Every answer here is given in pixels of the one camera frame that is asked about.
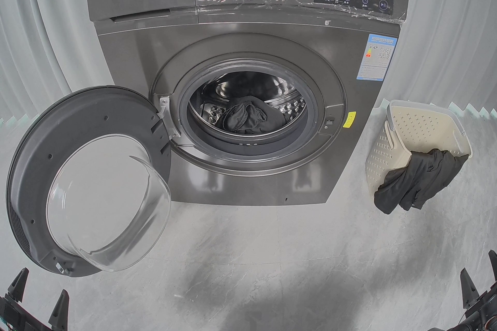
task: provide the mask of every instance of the gray floor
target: gray floor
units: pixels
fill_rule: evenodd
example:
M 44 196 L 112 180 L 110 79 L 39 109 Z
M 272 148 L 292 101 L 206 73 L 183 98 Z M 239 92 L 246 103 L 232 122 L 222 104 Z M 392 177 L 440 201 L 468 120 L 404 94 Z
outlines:
M 480 292 L 497 250 L 497 119 L 461 117 L 474 157 L 423 210 L 382 214 L 364 162 L 384 120 L 374 110 L 326 204 L 173 203 L 157 245 L 134 267 L 71 279 L 42 271 L 0 212 L 0 292 L 30 270 L 24 305 L 47 320 L 69 291 L 70 330 L 424 330 L 461 317 L 459 272 Z M 3 138 L 2 184 L 22 129 Z

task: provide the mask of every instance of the qr code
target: qr code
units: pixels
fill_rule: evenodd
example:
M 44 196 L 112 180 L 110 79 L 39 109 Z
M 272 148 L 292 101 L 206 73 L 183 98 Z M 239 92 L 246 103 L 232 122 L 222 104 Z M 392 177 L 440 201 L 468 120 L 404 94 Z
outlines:
M 392 55 L 392 47 L 380 47 L 378 58 L 388 59 L 390 58 L 390 55 Z

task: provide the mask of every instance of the button icon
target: button icon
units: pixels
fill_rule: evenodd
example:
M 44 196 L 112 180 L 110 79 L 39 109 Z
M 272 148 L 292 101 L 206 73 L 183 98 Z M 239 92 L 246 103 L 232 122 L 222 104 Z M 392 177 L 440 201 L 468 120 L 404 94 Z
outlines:
M 387 0 L 380 0 L 378 7 L 380 7 L 380 10 L 385 11 L 388 8 Z

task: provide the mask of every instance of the white laundry basket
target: white laundry basket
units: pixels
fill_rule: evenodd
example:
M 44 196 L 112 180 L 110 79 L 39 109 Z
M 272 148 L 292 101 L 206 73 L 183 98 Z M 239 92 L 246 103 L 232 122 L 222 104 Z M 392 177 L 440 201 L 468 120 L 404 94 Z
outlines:
M 391 101 L 382 131 L 366 160 L 369 194 L 374 193 L 389 171 L 406 167 L 411 151 L 448 150 L 454 156 L 473 151 L 463 126 L 450 110 L 429 104 Z

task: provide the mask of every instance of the white curtain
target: white curtain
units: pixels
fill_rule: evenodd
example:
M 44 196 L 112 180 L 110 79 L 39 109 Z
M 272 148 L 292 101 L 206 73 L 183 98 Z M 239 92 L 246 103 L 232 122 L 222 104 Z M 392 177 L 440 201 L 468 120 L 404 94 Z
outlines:
M 409 0 L 382 98 L 497 108 L 497 0 Z M 112 84 L 86 0 L 0 0 L 0 118 Z

